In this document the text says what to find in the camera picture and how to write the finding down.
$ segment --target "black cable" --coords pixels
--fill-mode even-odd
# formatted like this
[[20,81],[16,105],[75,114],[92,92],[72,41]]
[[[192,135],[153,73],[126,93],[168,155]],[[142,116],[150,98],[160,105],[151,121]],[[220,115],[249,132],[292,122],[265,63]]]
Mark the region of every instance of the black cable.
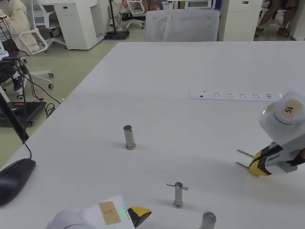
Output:
[[[26,135],[26,130],[27,130],[27,107],[26,107],[26,95],[25,95],[25,88],[24,88],[24,74],[22,73],[20,67],[18,66],[17,63],[12,62],[13,64],[13,69],[16,70],[16,72],[19,73],[19,77],[21,77],[21,86],[22,86],[22,94],[23,94],[23,105],[24,105],[24,113],[23,113],[23,119],[24,119],[24,126],[23,126],[23,135]],[[32,159],[32,151],[30,150],[30,148],[28,147],[28,145],[26,144],[24,138],[22,140],[22,144],[26,146],[26,148],[28,149],[29,153],[30,153],[30,157],[29,159]]]
[[10,39],[11,39],[10,27],[9,27],[8,22],[5,20],[5,18],[1,18],[1,21],[4,23],[7,31],[9,32],[9,36],[10,36]]
[[47,110],[47,118],[56,110],[55,109],[55,105],[53,103],[49,103],[46,107]]

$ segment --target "black stand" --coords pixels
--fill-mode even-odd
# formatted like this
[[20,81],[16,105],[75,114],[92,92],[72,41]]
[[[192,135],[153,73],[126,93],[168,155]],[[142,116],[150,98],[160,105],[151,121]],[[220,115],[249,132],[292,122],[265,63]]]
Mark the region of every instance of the black stand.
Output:
[[28,134],[25,132],[24,126],[20,123],[17,116],[14,114],[14,112],[11,110],[10,106],[6,102],[3,95],[0,93],[0,110],[2,114],[6,117],[6,119],[9,121],[11,126],[14,128],[15,132],[18,134],[19,138],[22,142],[25,142],[29,139]]
[[107,32],[106,35],[105,35],[105,39],[108,39],[108,40],[125,40],[129,36],[129,31],[117,31],[116,30],[113,8],[112,8],[112,0],[109,0],[109,5],[110,5],[113,31]]
[[[17,117],[18,121],[22,126],[32,127],[33,126],[33,118],[43,110],[46,102],[12,102],[8,105],[11,106],[12,112]],[[0,127],[12,127],[10,120],[6,118],[6,115],[3,114],[0,110]]]

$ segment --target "cable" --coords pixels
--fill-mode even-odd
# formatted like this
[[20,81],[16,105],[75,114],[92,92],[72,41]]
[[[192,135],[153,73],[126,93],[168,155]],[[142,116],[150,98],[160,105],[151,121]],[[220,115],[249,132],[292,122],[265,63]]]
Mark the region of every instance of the cable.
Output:
[[[26,134],[26,130],[27,130],[27,107],[26,107],[26,95],[25,95],[25,89],[24,89],[24,74],[21,72],[20,67],[18,66],[18,63],[12,62],[12,67],[13,69],[15,69],[20,77],[21,77],[21,86],[22,86],[22,94],[23,94],[23,104],[24,104],[24,113],[23,113],[23,119],[24,119],[24,126],[23,126],[23,135],[25,136]],[[26,146],[26,148],[28,149],[29,153],[30,153],[30,157],[29,159],[32,159],[32,151],[30,150],[30,148],[28,147],[28,145],[26,144],[24,138],[22,140],[22,144]]]
[[56,110],[55,109],[55,105],[53,103],[49,103],[46,107],[46,110],[47,110],[47,118]]

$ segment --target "person's legs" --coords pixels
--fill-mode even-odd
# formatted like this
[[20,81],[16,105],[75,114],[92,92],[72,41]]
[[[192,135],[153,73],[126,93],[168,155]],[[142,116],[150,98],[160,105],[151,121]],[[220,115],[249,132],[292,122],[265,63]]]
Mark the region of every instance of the person's legs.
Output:
[[285,12],[284,18],[283,18],[283,26],[286,27],[287,24],[294,18],[297,5],[298,5],[297,0],[287,0],[286,6],[285,6],[286,12]]
[[19,76],[19,73],[16,72],[11,79],[14,84],[14,91],[20,90],[22,88],[22,79]]
[[269,9],[264,14],[263,18],[259,22],[258,26],[256,27],[254,37],[258,37],[259,34],[264,30],[263,26],[271,20],[273,15],[281,8],[282,0],[272,0]]
[[298,5],[297,0],[285,0],[285,9],[286,12],[284,13],[284,18],[283,18],[283,24],[279,28],[277,34],[281,36],[288,37],[290,35],[289,31],[286,29],[287,24],[294,18],[295,16],[295,11]]
[[258,26],[264,26],[268,21],[271,20],[272,16],[281,8],[282,0],[272,0],[272,4],[267,12],[264,14],[263,18],[259,22]]

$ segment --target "metal cylinder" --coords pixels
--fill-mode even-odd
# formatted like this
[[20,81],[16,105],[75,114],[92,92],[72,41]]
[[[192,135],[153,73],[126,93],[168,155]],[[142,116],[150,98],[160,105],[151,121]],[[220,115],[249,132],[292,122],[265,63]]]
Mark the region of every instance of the metal cylinder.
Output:
[[199,229],[214,229],[216,223],[216,215],[208,211],[205,212],[202,216],[202,222]]
[[124,133],[126,139],[126,149],[133,150],[135,148],[135,142],[133,140],[132,126],[131,125],[124,126]]
[[183,201],[182,201],[182,191],[183,191],[183,184],[181,182],[175,183],[175,200],[173,202],[176,208],[182,208]]

